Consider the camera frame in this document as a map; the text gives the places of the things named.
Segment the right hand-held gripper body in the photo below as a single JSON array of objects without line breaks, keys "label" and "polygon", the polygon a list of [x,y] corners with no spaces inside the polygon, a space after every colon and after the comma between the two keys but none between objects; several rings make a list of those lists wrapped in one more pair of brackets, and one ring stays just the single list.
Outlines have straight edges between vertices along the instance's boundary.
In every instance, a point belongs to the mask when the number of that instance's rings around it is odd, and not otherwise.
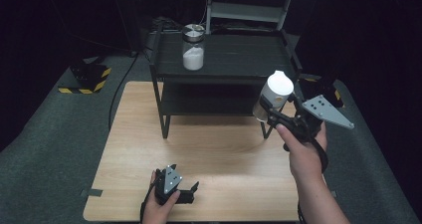
[{"label": "right hand-held gripper body", "polygon": [[348,129],[354,128],[354,123],[322,95],[307,101],[301,99],[301,107],[296,109],[295,115],[286,117],[287,120],[279,124],[284,125],[300,142],[314,141],[323,121]]}]

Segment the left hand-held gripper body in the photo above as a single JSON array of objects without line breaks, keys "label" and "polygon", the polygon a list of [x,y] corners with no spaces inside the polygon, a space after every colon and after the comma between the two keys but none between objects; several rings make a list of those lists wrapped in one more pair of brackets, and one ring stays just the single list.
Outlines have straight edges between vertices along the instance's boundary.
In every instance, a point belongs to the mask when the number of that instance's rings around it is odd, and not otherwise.
[{"label": "left hand-held gripper body", "polygon": [[[163,168],[162,170],[156,170],[155,178],[155,191],[154,196],[158,200],[160,205],[166,203],[169,197],[178,190],[178,185],[183,180],[183,177],[177,172],[170,168]],[[190,193],[189,190],[181,190],[180,196],[177,200],[177,204],[192,204],[194,201],[194,193]]]}]

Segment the clear jar with white lid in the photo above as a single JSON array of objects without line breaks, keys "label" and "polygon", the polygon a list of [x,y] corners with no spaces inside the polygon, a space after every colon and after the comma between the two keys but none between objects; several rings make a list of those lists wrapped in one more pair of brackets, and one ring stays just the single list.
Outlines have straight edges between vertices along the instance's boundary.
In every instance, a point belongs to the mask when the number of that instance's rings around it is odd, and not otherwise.
[{"label": "clear jar with white lid", "polygon": [[268,119],[268,112],[262,105],[263,99],[270,103],[271,108],[280,109],[287,101],[290,94],[294,91],[294,84],[290,78],[282,71],[274,71],[267,78],[258,100],[253,107],[253,115],[259,121]]}]

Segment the black two-tier shelf rack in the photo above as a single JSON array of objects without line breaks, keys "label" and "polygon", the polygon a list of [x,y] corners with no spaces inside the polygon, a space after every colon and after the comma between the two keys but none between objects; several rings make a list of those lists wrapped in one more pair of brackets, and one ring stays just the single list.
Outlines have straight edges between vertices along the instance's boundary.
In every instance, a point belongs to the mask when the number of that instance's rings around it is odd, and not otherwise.
[{"label": "black two-tier shelf rack", "polygon": [[182,36],[155,34],[149,69],[161,124],[168,136],[174,115],[251,116],[267,77],[282,71],[292,81],[302,72],[284,31],[271,36],[208,35],[203,67],[182,64]]}]

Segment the glass jar with metal lid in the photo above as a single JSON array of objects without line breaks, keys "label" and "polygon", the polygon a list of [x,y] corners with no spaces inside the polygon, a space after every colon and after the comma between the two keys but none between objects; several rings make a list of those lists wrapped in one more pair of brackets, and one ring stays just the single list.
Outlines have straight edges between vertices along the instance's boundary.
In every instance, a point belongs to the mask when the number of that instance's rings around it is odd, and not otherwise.
[{"label": "glass jar with metal lid", "polygon": [[205,29],[198,24],[188,24],[182,29],[182,60],[188,71],[203,67],[205,54]]}]

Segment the person's left hand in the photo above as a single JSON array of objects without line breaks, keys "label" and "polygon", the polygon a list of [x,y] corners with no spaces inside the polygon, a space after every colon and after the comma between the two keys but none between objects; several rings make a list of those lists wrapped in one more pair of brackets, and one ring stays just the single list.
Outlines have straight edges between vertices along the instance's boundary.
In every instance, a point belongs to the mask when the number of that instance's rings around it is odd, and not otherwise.
[{"label": "person's left hand", "polygon": [[180,196],[179,191],[175,191],[165,204],[160,205],[154,196],[154,189],[151,189],[147,199],[144,201],[143,216],[141,224],[166,224],[169,214]]}]

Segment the person's right hand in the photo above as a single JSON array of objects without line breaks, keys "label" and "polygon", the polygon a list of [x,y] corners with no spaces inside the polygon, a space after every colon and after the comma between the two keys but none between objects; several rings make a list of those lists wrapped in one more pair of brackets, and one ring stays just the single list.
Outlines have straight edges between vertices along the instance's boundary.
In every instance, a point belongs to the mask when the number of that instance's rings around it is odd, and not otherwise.
[{"label": "person's right hand", "polygon": [[282,124],[276,130],[290,151],[290,168],[296,183],[323,182],[317,150],[309,143],[300,143]]}]

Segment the black yellow striped stand base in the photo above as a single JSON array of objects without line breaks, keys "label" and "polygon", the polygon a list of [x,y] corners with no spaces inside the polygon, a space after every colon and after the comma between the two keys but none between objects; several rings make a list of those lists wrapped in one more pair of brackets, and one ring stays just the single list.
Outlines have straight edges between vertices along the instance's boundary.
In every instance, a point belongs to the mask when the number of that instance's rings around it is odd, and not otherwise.
[{"label": "black yellow striped stand base", "polygon": [[333,84],[333,79],[326,79],[311,75],[301,75],[299,78],[299,85],[305,100],[310,100],[322,95],[334,107],[343,107],[343,101],[338,89]]},{"label": "black yellow striped stand base", "polygon": [[58,91],[62,94],[91,95],[101,91],[111,68],[95,62],[80,61],[71,65],[58,82]]}]

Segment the grey metal shelf unit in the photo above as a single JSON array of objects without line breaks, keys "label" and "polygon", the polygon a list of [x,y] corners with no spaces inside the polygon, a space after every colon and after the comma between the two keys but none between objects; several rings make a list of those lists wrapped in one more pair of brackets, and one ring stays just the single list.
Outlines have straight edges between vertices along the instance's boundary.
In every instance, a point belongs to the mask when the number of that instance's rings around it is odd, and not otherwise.
[{"label": "grey metal shelf unit", "polygon": [[283,1],[282,7],[267,7],[206,0],[206,33],[211,33],[211,21],[213,18],[276,23],[276,29],[281,30],[292,0]]}]

